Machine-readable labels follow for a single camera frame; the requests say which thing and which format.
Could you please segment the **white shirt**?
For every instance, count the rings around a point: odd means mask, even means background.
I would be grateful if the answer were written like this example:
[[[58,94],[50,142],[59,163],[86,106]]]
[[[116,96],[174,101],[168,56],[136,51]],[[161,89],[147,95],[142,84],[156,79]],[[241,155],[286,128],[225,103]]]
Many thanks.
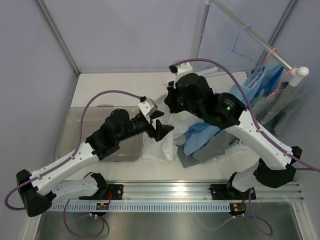
[[[158,110],[164,112],[164,116],[160,117],[159,120],[163,125],[173,126],[174,129],[158,142],[149,138],[147,134],[143,134],[141,155],[143,159],[155,159],[163,162],[174,161],[178,151],[177,144],[186,142],[185,133],[190,127],[204,123],[203,120],[186,111],[170,113],[169,107],[164,103],[166,96],[166,94],[163,94],[155,100]]]

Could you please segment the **blue wire hanger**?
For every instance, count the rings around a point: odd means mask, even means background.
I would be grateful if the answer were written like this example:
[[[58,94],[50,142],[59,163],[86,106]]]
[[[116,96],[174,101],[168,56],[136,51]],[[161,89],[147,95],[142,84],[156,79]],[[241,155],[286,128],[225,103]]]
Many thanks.
[[[251,25],[245,25],[239,29],[205,31],[198,57],[218,62],[230,71],[251,71],[260,67],[262,51],[248,35],[247,30],[251,29]]]

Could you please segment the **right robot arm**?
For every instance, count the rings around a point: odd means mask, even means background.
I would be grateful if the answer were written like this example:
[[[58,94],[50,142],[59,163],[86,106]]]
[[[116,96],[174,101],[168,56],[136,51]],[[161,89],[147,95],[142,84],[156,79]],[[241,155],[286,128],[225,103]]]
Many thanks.
[[[166,89],[164,103],[170,113],[186,111],[235,136],[259,156],[255,165],[233,173],[225,189],[216,190],[224,199],[242,199],[247,190],[259,184],[276,189],[294,179],[297,170],[293,163],[302,150],[283,144],[255,123],[253,115],[237,97],[228,92],[214,93],[207,80],[196,73],[170,81]]]

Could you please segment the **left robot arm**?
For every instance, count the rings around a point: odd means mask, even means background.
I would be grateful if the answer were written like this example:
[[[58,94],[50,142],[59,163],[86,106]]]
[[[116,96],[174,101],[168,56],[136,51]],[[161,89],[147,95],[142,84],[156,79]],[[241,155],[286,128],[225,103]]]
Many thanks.
[[[147,120],[142,112],[130,118],[125,109],[118,108],[74,151],[42,169],[18,172],[18,192],[27,215],[38,216],[59,201],[104,199],[109,187],[100,173],[92,173],[80,180],[68,180],[68,177],[118,151],[122,141],[147,133],[158,142],[173,131],[173,126],[162,124],[158,119],[163,112],[157,110],[152,115],[156,119]]]

